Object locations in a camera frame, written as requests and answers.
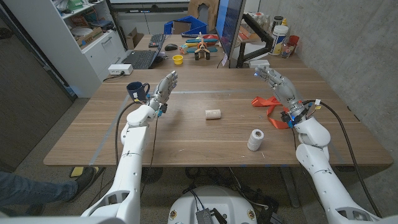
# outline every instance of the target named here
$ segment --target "yellow cup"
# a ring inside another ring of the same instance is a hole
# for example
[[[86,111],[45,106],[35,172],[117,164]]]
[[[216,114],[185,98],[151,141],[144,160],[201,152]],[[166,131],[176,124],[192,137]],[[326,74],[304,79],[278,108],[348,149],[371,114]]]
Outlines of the yellow cup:
[[[182,64],[182,56],[181,55],[174,55],[173,60],[174,60],[174,64],[176,64],[176,65]]]

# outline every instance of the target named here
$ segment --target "laptop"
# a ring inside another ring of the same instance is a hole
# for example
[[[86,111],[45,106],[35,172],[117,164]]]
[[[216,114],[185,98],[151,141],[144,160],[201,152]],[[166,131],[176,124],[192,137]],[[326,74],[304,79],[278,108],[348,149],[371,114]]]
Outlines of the laptop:
[[[156,51],[153,50],[133,50],[124,60],[123,63],[131,64],[133,69],[149,69],[153,66],[156,56],[162,49],[163,41],[159,44]]]

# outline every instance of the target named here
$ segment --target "keyboard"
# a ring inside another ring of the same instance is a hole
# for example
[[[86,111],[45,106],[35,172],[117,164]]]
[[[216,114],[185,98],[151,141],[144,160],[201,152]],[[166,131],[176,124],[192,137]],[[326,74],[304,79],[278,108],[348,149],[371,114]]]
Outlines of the keyboard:
[[[154,51],[151,50],[145,50],[140,52],[137,61],[132,65],[132,67],[136,69],[149,68],[150,66],[149,64],[151,63],[153,56],[154,56]]]
[[[164,39],[163,34],[154,34],[150,38],[150,42],[148,44],[148,47],[158,47]]]

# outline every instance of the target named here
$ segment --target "sneaker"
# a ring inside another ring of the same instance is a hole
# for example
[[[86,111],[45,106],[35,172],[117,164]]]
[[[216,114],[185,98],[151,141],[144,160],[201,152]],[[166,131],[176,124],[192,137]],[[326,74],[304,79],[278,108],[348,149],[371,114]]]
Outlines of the sneaker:
[[[69,199],[70,201],[74,201],[77,196],[79,196],[82,192],[84,192],[89,186],[91,186],[95,179],[95,168],[94,167],[86,167],[83,170],[83,173],[76,178],[77,182],[77,191],[76,194]]]

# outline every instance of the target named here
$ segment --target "concrete wall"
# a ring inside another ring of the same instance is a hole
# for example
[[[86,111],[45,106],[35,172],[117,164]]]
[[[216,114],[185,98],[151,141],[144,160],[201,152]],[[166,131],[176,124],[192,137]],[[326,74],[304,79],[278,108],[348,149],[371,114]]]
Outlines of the concrete wall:
[[[398,162],[398,2],[261,0],[259,12],[287,18],[300,58]],[[366,179],[383,215],[398,213],[397,177],[394,164]]]

